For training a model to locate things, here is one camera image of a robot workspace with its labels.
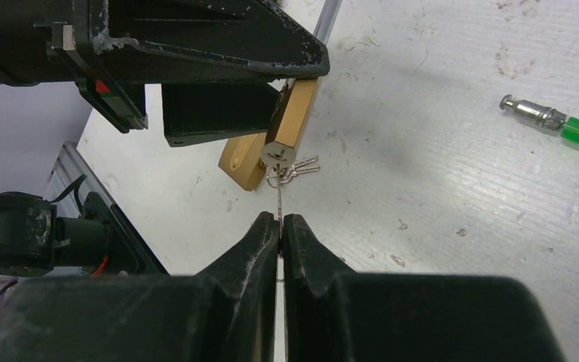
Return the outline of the green cable lock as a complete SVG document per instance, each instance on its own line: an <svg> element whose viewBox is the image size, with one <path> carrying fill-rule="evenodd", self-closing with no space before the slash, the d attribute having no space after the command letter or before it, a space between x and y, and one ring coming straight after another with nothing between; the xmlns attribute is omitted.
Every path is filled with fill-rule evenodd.
<svg viewBox="0 0 579 362"><path fill-rule="evenodd" d="M579 151L579 118L553 107L516 99L512 94L503 96L498 107L547 135L560 137L567 146Z"/></svg>

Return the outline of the long-shackle brass padlock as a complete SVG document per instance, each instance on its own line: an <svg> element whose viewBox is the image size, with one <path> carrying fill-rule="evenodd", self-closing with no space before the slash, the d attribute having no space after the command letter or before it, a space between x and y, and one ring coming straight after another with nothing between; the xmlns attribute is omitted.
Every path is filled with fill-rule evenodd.
<svg viewBox="0 0 579 362"><path fill-rule="evenodd" d="M296 161L321 81L321 77L289 79L280 92L260 155L262 163L278 173Z"/></svg>

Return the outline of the keys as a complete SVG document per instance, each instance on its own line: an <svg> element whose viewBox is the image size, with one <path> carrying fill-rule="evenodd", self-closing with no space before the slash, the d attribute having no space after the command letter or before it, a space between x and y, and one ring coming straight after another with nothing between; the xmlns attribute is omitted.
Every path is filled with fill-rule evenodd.
<svg viewBox="0 0 579 362"><path fill-rule="evenodd" d="M314 155L301 161L296 161L289 167L281 168L280 165L267 167L265 179L267 184L276 190L277 195L277 221L279 222L279 233L282 237L283 231L283 187L303 174L315 173L320 170L318 164L319 157Z"/></svg>

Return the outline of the short brass padlock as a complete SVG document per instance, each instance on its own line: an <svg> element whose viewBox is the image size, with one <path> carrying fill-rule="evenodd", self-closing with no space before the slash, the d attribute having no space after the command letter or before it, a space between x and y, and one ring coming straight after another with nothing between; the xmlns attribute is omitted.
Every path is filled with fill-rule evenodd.
<svg viewBox="0 0 579 362"><path fill-rule="evenodd" d="M266 133L233 137L227 141L219 159L219 168L243 190L251 192L265 177L266 166L260 155Z"/></svg>

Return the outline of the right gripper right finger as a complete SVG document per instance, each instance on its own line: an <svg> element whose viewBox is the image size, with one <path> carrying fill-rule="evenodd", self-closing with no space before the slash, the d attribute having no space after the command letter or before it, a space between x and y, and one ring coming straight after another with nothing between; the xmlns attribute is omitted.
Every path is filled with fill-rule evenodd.
<svg viewBox="0 0 579 362"><path fill-rule="evenodd" d="M282 246L290 361L564 360L517 280L355 271L298 214Z"/></svg>

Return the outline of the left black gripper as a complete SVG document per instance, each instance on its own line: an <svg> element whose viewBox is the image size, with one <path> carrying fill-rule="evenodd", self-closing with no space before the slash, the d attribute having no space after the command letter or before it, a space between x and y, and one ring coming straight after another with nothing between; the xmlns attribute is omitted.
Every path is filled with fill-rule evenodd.
<svg viewBox="0 0 579 362"><path fill-rule="evenodd" d="M108 1L0 1L0 84L72 81L122 133L148 127L144 86L115 77L103 54L137 45L111 37Z"/></svg>

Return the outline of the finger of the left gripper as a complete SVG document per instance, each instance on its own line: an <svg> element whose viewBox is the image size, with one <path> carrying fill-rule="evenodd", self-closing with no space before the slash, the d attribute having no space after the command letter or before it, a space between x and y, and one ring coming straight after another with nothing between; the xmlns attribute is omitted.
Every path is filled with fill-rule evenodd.
<svg viewBox="0 0 579 362"><path fill-rule="evenodd" d="M164 137L185 147L266 132L280 92L267 83L163 84Z"/></svg>
<svg viewBox="0 0 579 362"><path fill-rule="evenodd" d="M121 82L317 78L324 43L273 1L91 1L94 54Z"/></svg>

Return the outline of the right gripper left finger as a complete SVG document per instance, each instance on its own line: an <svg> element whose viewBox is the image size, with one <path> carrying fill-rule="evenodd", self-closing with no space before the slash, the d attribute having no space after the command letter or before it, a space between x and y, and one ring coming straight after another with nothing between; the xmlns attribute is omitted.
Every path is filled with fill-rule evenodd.
<svg viewBox="0 0 579 362"><path fill-rule="evenodd" d="M26 281L0 312L0 361L271 361L278 246L263 212L195 275Z"/></svg>

